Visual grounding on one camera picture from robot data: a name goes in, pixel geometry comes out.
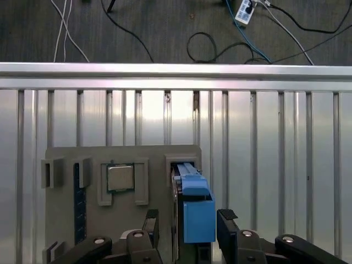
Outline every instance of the gray bracket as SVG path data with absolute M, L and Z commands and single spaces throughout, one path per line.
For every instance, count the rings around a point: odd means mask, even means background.
M 63 185 L 64 159 L 42 159 L 42 188 L 56 188 Z
M 100 206 L 111 206 L 112 194 L 107 192 L 107 161 L 95 160 L 97 171 L 97 200 Z
M 139 158 L 134 163 L 134 197 L 136 205 L 149 203 L 148 159 Z
M 65 242 L 55 242 L 42 251 L 43 264 L 49 264 L 65 252 Z
M 85 188 L 90 185 L 92 164 L 90 157 L 82 157 L 73 160 L 73 164 L 79 166 L 79 188 Z

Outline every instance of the blue component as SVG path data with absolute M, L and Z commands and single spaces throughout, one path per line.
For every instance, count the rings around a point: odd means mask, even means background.
M 208 182 L 190 163 L 177 165 L 181 181 L 182 194 L 206 196 L 210 194 Z
M 183 194 L 184 243 L 215 241 L 215 199 L 207 180 L 190 164 L 178 165 Z

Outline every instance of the white power strip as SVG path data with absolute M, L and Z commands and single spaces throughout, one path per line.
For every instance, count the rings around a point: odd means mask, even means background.
M 242 4 L 237 11 L 235 19 L 242 26 L 247 26 L 249 21 L 252 18 L 254 9 L 257 6 L 257 2 L 255 0 L 252 0 L 252 3 L 253 3 L 253 8 L 252 8 L 252 12 L 250 14 L 247 13 L 247 11 L 246 11 L 247 7 L 249 7 L 251 5 L 249 0 L 242 0 Z

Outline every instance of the aluminum panel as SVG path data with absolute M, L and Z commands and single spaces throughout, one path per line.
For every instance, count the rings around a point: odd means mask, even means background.
M 278 94 L 257 93 L 258 231 L 268 241 L 278 235 Z
M 56 91 L 53 115 L 54 146 L 76 146 L 77 91 Z
M 84 91 L 82 112 L 83 146 L 106 144 L 106 92 Z
M 164 145 L 164 91 L 142 92 L 142 145 Z
M 312 94 L 313 241 L 334 254 L 333 94 Z
M 229 208 L 241 229 L 251 228 L 251 94 L 229 93 Z
M 17 91 L 0 91 L 0 263 L 14 263 Z
M 171 91 L 171 144 L 193 144 L 192 91 Z
M 210 107 L 210 92 L 199 93 L 199 142 L 200 148 L 202 149 L 202 175 L 207 179 L 208 183 L 211 182 L 210 176 L 210 164 L 211 164 L 211 152 L 210 152 L 210 124 L 211 124 L 211 107 Z
M 13 171 L 12 174 L 3 174 L 2 177 L 19 190 L 22 190 L 21 186 L 24 187 L 23 192 L 12 193 L 12 200 L 7 199 L 6 191 L 1 192 L 0 197 L 1 203 L 6 204 L 5 210 L 13 210 L 12 214 L 8 214 L 11 221 L 7 223 L 15 223 L 19 227 L 16 229 L 18 260 L 23 258 L 24 262 L 41 262 L 41 250 L 45 245 L 45 201 L 44 191 L 39 188 L 38 175 L 41 166 L 38 162 L 44 156 L 47 146 L 135 145 L 146 144 L 150 140 L 151 144 L 200 144 L 203 175 L 209 179 L 216 193 L 217 203 L 221 203 L 222 207 L 230 205 L 235 209 L 239 215 L 239 224 L 241 221 L 248 224 L 249 221 L 239 214 L 239 198 L 234 196 L 238 196 L 239 191 L 244 189 L 240 189 L 240 186 L 249 183 L 251 208 L 244 211 L 243 206 L 241 214 L 246 213 L 247 219 L 252 216 L 250 227 L 258 226 L 262 237 L 272 240 L 277 235 L 278 228 L 282 232 L 284 227 L 286 232 L 293 230 L 293 233 L 301 237 L 308 234 L 308 238 L 314 238 L 318 246 L 324 248 L 325 245 L 330 252 L 335 251 L 336 254 L 340 254 L 341 245 L 343 258 L 351 262 L 352 243 L 349 238 L 352 234 L 348 225 L 351 214 L 348 203 L 351 200 L 349 102 L 352 98 L 346 93 L 341 96 L 341 136 L 340 144 L 337 144 L 336 135 L 339 133 L 336 127 L 339 116 L 337 111 L 333 112 L 332 93 L 314 93 L 352 92 L 350 72 L 348 67 L 268 68 L 158 64 L 146 67 L 138 64 L 0 63 L 0 90 L 57 88 L 55 93 L 50 92 L 49 95 L 47 91 L 38 92 L 37 110 L 33 107 L 35 97 L 32 97 L 32 91 L 26 91 L 24 97 L 19 97 L 25 100 L 20 106 L 25 109 L 22 148 L 25 157 L 21 164 L 19 144 L 17 157 L 20 159 L 17 166 L 16 153 L 11 154 L 7 146 L 14 148 L 13 142 L 21 143 L 21 134 L 16 137 L 13 133 L 21 126 L 17 127 L 16 121 L 9 118 L 17 118 L 18 109 L 15 105 L 18 97 L 15 92 L 0 92 L 0 109 L 4 113 L 0 116 L 0 132 L 6 136 L 5 141 L 0 140 L 0 167 L 4 171 L 11 170 L 12 167 Z M 80 91 L 77 95 L 76 91 L 72 91 L 77 88 L 85 92 Z M 106 92 L 106 88 L 112 89 L 112 93 Z M 170 98 L 164 96 L 165 89 Z M 198 91 L 199 115 L 196 103 Z M 250 91 L 249 117 L 246 117 L 250 122 L 248 127 L 247 121 L 243 123 L 237 119 L 232 110 L 246 113 L 246 101 L 241 101 L 234 95 L 248 95 Z M 280 95 L 278 100 L 277 93 L 272 91 L 285 94 Z M 158 100 L 156 104 L 157 126 L 144 119 L 146 102 L 140 95 L 149 92 L 155 92 L 160 98 L 163 96 L 163 103 Z M 148 103 L 147 108 L 156 107 Z M 159 115 L 159 111 L 163 112 L 163 117 Z M 284 118 L 278 117 L 275 112 L 284 113 Z M 158 127 L 157 134 L 163 136 L 158 138 L 153 135 L 151 131 L 154 127 Z M 245 130 L 248 129 L 249 141 L 244 141 L 241 136 L 245 136 Z M 243 147 L 240 144 L 249 144 L 249 150 L 248 147 L 245 148 L 249 155 L 240 156 L 245 153 L 239 151 Z M 339 145 L 340 170 L 337 166 Z M 236 167 L 232 158 L 234 155 L 237 158 L 248 156 L 241 163 L 241 168 Z M 247 172 L 235 173 L 239 170 L 245 171 L 248 163 L 251 170 L 249 178 L 252 181 L 243 177 L 242 174 Z M 17 181 L 8 176 L 15 175 L 15 169 L 20 172 Z M 340 192 L 337 175 L 340 175 L 341 180 Z M 247 180 L 246 184 L 238 186 L 238 177 Z M 228 195 L 228 188 L 240 190 L 231 191 Z M 11 262 L 15 255 L 13 245 L 16 235 L 13 230 L 14 228 L 7 225 L 0 228 L 0 254 L 4 245 L 6 254 L 1 255 L 10 256 Z M 221 262 L 221 253 L 216 244 L 213 247 L 213 260 Z
M 124 145 L 135 145 L 135 107 L 136 107 L 136 92 L 124 92 L 124 112 L 125 112 L 125 131 L 124 131 Z
M 124 135 L 124 92 L 112 92 L 112 145 L 123 146 Z
M 295 167 L 294 167 L 294 211 L 295 234 L 306 238 L 307 233 L 307 166 L 306 166 L 306 94 L 297 92 L 294 95 L 295 108 Z
M 352 263 L 352 94 L 340 96 L 342 259 Z

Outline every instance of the gray fixture board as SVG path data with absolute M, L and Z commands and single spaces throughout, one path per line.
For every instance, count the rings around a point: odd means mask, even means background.
M 201 150 L 195 145 L 55 147 L 46 151 L 46 161 L 60 159 L 62 185 L 46 188 L 46 246 L 64 241 L 74 246 L 74 164 L 83 172 L 86 186 L 86 236 L 103 235 L 117 241 L 130 229 L 140 229 L 148 209 L 159 209 L 159 250 L 165 263 L 172 261 L 171 187 L 167 171 L 171 162 L 192 161 L 201 169 Z M 134 165 L 134 190 L 111 193 L 107 190 L 107 164 Z M 58 168 L 46 167 L 43 179 Z

